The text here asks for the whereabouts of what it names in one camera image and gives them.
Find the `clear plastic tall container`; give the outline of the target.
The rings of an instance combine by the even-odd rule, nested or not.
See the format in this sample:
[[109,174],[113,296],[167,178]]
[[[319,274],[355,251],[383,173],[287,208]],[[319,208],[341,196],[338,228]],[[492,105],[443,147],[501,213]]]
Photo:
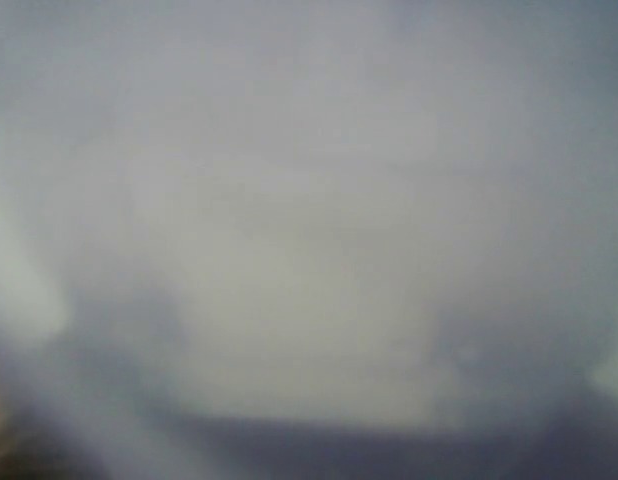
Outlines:
[[618,479],[618,1],[0,1],[0,377],[72,479]]

